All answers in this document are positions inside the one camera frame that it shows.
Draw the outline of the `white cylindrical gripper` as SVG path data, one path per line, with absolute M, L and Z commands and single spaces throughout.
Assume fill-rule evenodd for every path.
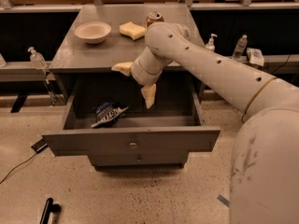
M 144 86 L 141 89 L 142 96 L 145 100 L 147 109 L 150 109 L 155 102 L 156 85 L 154 84 L 164 68 L 172 61 L 162 58 L 145 48 L 135 61 L 117 63 L 111 67 L 114 72 L 120 72 L 129 77 L 132 74 L 134 80 Z

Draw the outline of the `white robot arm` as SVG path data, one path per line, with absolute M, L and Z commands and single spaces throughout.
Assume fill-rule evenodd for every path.
M 181 24 L 127 22 L 120 32 L 145 40 L 134 62 L 113 68 L 141 85 L 147 106 L 164 68 L 178 63 L 247 116 L 232 153 L 230 224 L 299 224 L 299 88 L 194 45 Z

